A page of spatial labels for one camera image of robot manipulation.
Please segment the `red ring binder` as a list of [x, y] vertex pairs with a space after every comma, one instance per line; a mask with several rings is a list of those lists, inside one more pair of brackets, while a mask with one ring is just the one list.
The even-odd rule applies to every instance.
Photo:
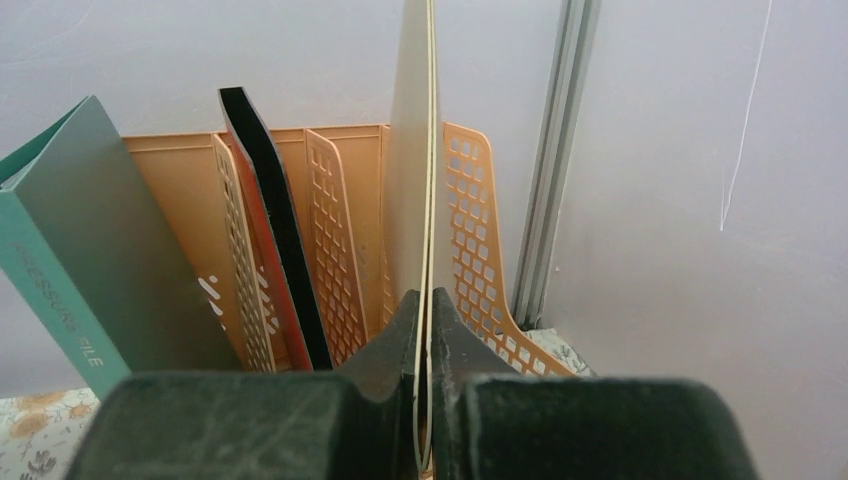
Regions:
[[234, 141], [239, 185], [291, 366], [329, 371], [333, 360], [282, 157], [244, 88], [221, 88], [218, 98]]

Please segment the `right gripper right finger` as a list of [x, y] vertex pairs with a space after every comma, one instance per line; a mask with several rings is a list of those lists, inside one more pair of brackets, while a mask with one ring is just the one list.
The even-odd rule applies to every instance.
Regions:
[[439, 479], [754, 479], [727, 404], [687, 379], [523, 375], [432, 294]]

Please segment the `beige notebook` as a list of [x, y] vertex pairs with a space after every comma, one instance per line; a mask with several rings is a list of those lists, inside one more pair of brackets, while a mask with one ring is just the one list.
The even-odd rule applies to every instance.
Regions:
[[437, 140], [434, 4], [407, 1], [395, 74], [383, 180], [387, 265], [396, 295], [418, 296], [414, 318], [413, 446], [425, 473], [432, 450], [432, 219]]

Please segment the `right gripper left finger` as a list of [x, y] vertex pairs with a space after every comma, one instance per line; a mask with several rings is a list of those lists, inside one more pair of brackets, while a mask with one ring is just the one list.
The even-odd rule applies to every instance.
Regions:
[[414, 479], [419, 293], [332, 371], [134, 375], [103, 401], [70, 479]]

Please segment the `teal folder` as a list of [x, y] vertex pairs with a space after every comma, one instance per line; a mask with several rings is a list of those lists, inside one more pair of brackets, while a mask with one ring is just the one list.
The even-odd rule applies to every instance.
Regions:
[[2, 160], [1, 267], [99, 398], [138, 373], [241, 366], [93, 95]]

